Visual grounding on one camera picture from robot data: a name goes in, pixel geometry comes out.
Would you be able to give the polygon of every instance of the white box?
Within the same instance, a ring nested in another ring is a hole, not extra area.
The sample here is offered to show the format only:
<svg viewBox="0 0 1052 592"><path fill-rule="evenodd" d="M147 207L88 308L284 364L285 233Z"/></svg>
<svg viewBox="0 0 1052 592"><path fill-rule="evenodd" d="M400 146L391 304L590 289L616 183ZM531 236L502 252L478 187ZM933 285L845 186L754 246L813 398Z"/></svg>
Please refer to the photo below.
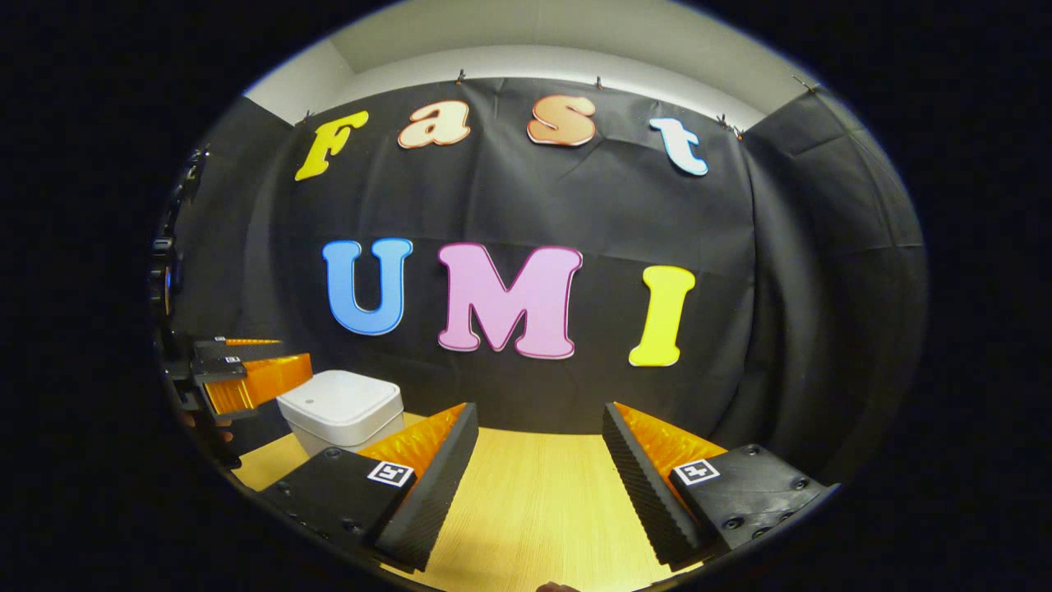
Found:
<svg viewBox="0 0 1052 592"><path fill-rule="evenodd" d="M316 374L278 407L309 456L333 446L357 452L405 427L398 385L343 370Z"/></svg>

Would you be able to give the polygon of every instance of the black cloth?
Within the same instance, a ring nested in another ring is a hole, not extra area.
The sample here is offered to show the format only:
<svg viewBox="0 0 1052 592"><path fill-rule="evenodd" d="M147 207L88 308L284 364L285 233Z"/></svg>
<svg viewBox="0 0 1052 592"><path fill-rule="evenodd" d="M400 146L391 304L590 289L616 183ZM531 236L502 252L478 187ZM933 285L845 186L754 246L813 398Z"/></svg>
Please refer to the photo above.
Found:
<svg viewBox="0 0 1052 592"><path fill-rule="evenodd" d="M555 94L595 104L592 140L530 141L533 103ZM469 105L467 138L400 147L408 115L441 100ZM327 157L327 170L296 181L318 125L359 110L368 122ZM653 117L697 135L708 173L670 161ZM406 411L469 401L484 427L598 433L603 404L616 401L725 447L763 444L839 481L875 448L915 366L927 289L916 217L888 158L825 89L803 93L739 140L683 107L587 84L431 83L313 115L267 145L266 166L235 175L257 190L240 225L196 234L197 257L243 269L226 274L237 314L227 303L222 322L205 327L199 314L196 329L288 341L310 353L315 372L399 385ZM380 291L369 248L385 237L413 242L405 313L388 334L358 335L330 312L321 250L335 240L362 245L357 299L370 310ZM539 246L584 254L569 303L573 356L493 352L485 340L470 353L439 346L448 278L437 251L460 241L484 244L506 284ZM684 267L696 285L680 361L635 368L628 353L642 335L650 298L642 273L652 264ZM184 300L196 307L190 268Z"/></svg>
<svg viewBox="0 0 1052 592"><path fill-rule="evenodd" d="M267 338L244 323L245 243L271 161L291 125L255 102L238 97L201 139L208 157L194 200L184 203L176 224L183 252L184 285L176 295L173 329L199 338ZM291 432L276 402L254 417L238 420L230 431L241 455Z"/></svg>

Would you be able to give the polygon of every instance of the foam pad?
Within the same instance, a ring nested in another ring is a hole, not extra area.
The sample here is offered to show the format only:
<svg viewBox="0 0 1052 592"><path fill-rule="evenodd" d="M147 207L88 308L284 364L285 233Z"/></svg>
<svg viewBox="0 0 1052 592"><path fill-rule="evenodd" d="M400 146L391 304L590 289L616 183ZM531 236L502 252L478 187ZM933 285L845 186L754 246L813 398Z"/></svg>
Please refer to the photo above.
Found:
<svg viewBox="0 0 1052 592"><path fill-rule="evenodd" d="M658 560L675 570L704 558L711 534L676 501L613 404L603 413L603 441Z"/></svg>
<svg viewBox="0 0 1052 592"><path fill-rule="evenodd" d="M416 488L383 529L375 547L385 563L424 571L479 437L479 414L466 404Z"/></svg>

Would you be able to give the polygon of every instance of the pink letter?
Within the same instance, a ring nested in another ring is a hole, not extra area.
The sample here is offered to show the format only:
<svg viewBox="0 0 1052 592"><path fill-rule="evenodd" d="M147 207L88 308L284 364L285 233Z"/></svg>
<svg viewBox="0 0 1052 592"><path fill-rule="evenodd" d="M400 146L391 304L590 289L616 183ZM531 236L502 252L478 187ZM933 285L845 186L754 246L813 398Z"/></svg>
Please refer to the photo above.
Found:
<svg viewBox="0 0 1052 592"><path fill-rule="evenodd" d="M449 269L449 309L439 345L457 352L473 352L482 342L471 332L471 311L493 351L511 339L526 315L515 351L531 359L563 360L573 355L566 336L570 280L584 261L581 252L564 246L541 246L530 253L511 289L504 287L486 247L456 242L439 249Z"/></svg>

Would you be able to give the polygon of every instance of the letter i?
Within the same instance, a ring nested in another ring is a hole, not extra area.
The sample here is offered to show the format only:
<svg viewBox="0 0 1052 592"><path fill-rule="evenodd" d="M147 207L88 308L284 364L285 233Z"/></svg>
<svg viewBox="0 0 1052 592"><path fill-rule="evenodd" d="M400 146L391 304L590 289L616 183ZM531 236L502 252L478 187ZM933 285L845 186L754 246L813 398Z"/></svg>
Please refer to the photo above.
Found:
<svg viewBox="0 0 1052 592"><path fill-rule="evenodd" d="M683 267L651 265L643 270L650 287L650 307L640 345L628 354L632 366L672 366L680 360L675 336L680 332L683 302L694 287L694 274Z"/></svg>

